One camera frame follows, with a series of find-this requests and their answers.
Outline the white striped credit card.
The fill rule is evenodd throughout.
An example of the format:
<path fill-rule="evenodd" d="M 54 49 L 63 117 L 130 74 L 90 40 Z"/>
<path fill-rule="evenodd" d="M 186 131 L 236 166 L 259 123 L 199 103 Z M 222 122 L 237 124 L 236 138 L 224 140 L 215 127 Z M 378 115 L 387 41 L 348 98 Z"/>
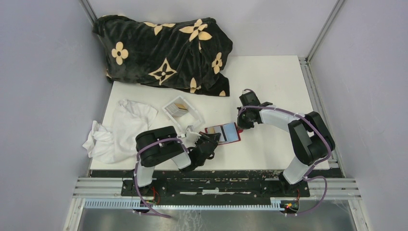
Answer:
<path fill-rule="evenodd" d="M 227 141 L 227 136 L 226 133 L 224 131 L 224 127 L 223 126 L 213 126 L 212 127 L 213 133 L 220 134 L 220 138 L 219 138 L 219 142 L 226 142 Z"/>

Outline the red leather card holder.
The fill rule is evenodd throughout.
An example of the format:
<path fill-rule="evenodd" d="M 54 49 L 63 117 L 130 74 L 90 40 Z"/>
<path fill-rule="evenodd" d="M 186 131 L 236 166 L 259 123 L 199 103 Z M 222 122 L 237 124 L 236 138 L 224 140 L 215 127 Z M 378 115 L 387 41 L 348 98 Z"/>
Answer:
<path fill-rule="evenodd" d="M 223 124 L 223 125 L 220 125 L 220 126 L 224 127 L 224 131 L 225 131 L 226 136 L 227 136 L 227 141 L 226 142 L 218 142 L 219 145 L 230 144 L 230 143 L 241 141 L 240 134 L 239 134 L 239 131 L 238 131 L 238 127 L 237 127 L 235 122 Z M 206 127 L 204 129 L 205 132 L 208 133 L 208 134 L 213 134 L 212 127 L 213 126 Z"/>

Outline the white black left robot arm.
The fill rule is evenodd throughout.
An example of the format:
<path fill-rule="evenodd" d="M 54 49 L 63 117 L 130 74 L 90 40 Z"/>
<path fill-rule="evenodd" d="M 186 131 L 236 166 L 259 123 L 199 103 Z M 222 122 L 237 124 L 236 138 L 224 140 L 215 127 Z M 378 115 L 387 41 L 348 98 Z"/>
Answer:
<path fill-rule="evenodd" d="M 214 158 L 221 133 L 194 132 L 188 126 L 178 135 L 173 126 L 140 133 L 136 137 L 137 163 L 134 169 L 133 190 L 144 196 L 151 191 L 155 167 L 172 160 L 179 171 L 190 172 Z"/>

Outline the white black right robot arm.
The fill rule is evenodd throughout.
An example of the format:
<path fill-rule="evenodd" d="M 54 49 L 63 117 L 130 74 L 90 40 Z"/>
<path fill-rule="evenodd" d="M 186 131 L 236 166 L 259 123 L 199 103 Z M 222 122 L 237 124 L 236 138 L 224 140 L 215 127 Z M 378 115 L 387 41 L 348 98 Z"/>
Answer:
<path fill-rule="evenodd" d="M 291 196 L 297 183 L 305 180 L 315 166 L 328 158 L 335 149 L 335 141 L 318 112 L 296 114 L 272 103 L 261 103 L 253 91 L 239 97 L 238 128 L 245 130 L 255 123 L 275 126 L 289 133 L 295 157 L 279 175 L 278 191 Z"/>

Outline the white plastic card box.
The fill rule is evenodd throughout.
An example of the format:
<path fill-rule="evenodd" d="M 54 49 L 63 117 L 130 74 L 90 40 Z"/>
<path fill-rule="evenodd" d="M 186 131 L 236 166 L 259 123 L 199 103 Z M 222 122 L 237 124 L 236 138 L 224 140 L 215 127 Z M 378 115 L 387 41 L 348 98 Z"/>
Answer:
<path fill-rule="evenodd" d="M 181 95 L 164 104 L 161 109 L 180 132 L 188 128 L 199 132 L 205 123 L 201 113 Z"/>

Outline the stack of cards in box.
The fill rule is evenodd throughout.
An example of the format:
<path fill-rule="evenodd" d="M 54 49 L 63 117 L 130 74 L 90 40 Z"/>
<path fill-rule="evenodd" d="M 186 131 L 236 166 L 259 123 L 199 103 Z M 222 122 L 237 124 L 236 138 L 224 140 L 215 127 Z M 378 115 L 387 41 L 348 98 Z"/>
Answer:
<path fill-rule="evenodd" d="M 165 110 L 172 116 L 172 117 L 181 117 L 189 112 L 188 108 L 185 107 L 183 104 L 180 103 L 171 103 L 165 107 Z"/>

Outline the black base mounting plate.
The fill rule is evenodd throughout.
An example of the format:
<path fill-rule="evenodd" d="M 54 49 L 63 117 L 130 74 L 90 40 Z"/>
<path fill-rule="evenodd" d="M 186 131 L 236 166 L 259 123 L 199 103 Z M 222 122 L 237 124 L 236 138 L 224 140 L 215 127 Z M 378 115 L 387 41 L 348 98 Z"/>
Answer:
<path fill-rule="evenodd" d="M 146 187 L 123 180 L 122 196 L 139 194 L 159 205 L 269 205 L 272 199 L 298 200 L 310 196 L 306 182 L 284 186 L 279 170 L 156 170 Z"/>

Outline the black floral blanket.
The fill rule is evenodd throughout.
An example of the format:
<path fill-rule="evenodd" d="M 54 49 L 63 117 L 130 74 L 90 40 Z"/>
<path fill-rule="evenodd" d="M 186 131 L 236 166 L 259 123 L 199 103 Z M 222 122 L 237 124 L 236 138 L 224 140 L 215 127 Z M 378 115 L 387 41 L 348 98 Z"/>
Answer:
<path fill-rule="evenodd" d="M 155 24 L 106 15 L 94 22 L 92 31 L 105 50 L 110 81 L 230 95 L 222 70 L 233 42 L 213 18 Z"/>

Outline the white crumpled cloth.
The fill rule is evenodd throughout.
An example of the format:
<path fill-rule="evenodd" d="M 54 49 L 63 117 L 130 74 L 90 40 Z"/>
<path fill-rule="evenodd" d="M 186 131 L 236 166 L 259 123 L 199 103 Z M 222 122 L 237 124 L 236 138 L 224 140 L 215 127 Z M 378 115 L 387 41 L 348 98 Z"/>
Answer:
<path fill-rule="evenodd" d="M 88 157 L 104 164 L 115 164 L 136 156 L 136 137 L 149 130 L 158 111 L 144 103 L 119 100 L 110 126 L 92 122 L 82 147 Z"/>

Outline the aluminium frame rail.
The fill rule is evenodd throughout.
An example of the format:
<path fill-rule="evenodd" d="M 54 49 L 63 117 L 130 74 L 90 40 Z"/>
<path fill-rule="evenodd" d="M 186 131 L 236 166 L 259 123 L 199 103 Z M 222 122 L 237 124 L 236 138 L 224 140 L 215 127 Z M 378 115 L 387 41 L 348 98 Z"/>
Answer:
<path fill-rule="evenodd" d="M 317 76 L 314 74 L 314 57 L 316 56 L 321 44 L 328 35 L 328 32 L 333 25 L 339 12 L 345 5 L 345 0 L 336 1 L 332 11 L 330 12 L 326 22 L 320 30 L 315 42 L 313 43 L 311 50 L 306 57 L 300 57 L 299 63 L 302 69 L 302 73 L 305 79 L 309 98 L 312 103 L 312 107 L 317 111 L 330 132 L 333 131 L 333 126 L 328 120 L 327 106 L 323 102 L 323 86 L 318 83 Z M 348 200 L 358 201 L 362 197 L 357 187 L 355 179 L 347 178 L 345 168 L 342 160 L 341 149 L 339 148 L 338 141 L 335 141 L 336 147 L 332 151 L 330 158 L 328 159 L 329 169 L 318 170 L 314 169 L 309 174 L 309 177 L 322 176 L 327 181 L 326 200 Z"/>

